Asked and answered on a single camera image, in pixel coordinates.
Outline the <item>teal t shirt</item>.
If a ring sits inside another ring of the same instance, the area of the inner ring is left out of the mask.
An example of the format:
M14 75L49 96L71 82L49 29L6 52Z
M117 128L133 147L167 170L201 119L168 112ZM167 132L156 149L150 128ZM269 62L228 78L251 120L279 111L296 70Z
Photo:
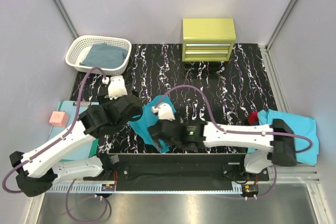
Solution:
M156 147L151 135L148 132L148 127L153 126L159 120L158 116L152 113L152 107L160 101L161 97L162 95L157 95L153 101L142 107L143 114L140 119L128 122L135 133L143 139L144 143L151 145L154 148Z

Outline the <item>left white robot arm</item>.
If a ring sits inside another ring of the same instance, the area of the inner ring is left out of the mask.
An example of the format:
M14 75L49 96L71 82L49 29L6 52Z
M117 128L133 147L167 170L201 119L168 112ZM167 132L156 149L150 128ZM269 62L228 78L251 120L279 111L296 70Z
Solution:
M28 153L13 152L9 158L17 172L19 192L35 197L68 180L109 179L116 166L107 155L65 162L63 158L87 143L116 133L128 122L140 119L142 112L140 99L132 94L105 100L88 106L75 117L73 125L42 146Z

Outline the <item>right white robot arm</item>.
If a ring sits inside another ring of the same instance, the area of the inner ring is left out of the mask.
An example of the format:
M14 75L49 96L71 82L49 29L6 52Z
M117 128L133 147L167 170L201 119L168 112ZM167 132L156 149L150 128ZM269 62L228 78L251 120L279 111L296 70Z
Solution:
M234 146L252 148L238 167L239 176L250 180L271 166L293 167L298 164L292 129L281 119L257 126L215 125L212 122L158 120L148 127L154 146L173 145L185 150Z

